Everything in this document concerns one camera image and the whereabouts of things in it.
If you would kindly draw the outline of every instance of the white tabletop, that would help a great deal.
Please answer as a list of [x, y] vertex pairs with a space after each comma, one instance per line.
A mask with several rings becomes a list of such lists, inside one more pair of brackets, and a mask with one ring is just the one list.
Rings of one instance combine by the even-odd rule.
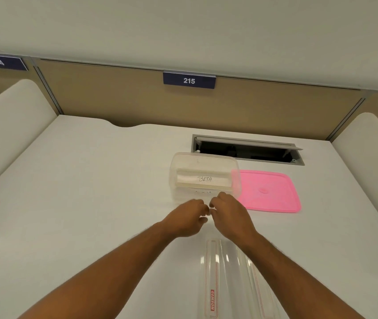
[[[168, 171], [192, 134], [295, 143], [305, 166], [239, 160], [286, 173], [298, 214], [250, 211], [266, 238], [367, 318], [378, 318], [378, 213], [330, 142], [59, 116], [0, 176], [0, 318], [21, 314], [173, 208]], [[177, 239], [120, 318], [197, 317], [201, 235]]]

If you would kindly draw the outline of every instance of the person's left hand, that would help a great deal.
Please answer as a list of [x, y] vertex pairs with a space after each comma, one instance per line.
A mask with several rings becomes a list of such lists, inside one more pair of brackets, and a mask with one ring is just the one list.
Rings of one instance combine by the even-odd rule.
[[181, 204], [165, 217], [161, 223], [172, 238], [197, 234], [207, 222], [209, 208], [202, 199], [192, 199]]

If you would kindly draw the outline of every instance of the pink plastic lid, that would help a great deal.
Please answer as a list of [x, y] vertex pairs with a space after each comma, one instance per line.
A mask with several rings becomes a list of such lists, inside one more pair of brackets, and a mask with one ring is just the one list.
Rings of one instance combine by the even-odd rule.
[[241, 170], [242, 193], [238, 200], [246, 209], [297, 213], [300, 199], [291, 178], [283, 173]]

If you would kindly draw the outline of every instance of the person's right hand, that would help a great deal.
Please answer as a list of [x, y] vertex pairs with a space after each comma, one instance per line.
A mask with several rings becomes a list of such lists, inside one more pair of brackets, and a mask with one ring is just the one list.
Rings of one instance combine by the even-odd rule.
[[220, 192], [211, 199], [210, 207], [215, 208], [210, 214], [216, 228], [237, 246], [248, 244], [257, 235], [248, 211], [232, 195]]

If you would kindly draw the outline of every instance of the person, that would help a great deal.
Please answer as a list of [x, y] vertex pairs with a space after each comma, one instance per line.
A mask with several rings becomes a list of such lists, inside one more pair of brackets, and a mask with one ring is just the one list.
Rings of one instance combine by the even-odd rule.
[[261, 272], [291, 319], [363, 317], [259, 234], [245, 207], [224, 192], [208, 208], [190, 200], [50, 292], [20, 319], [113, 319], [164, 248], [197, 234], [206, 215]]

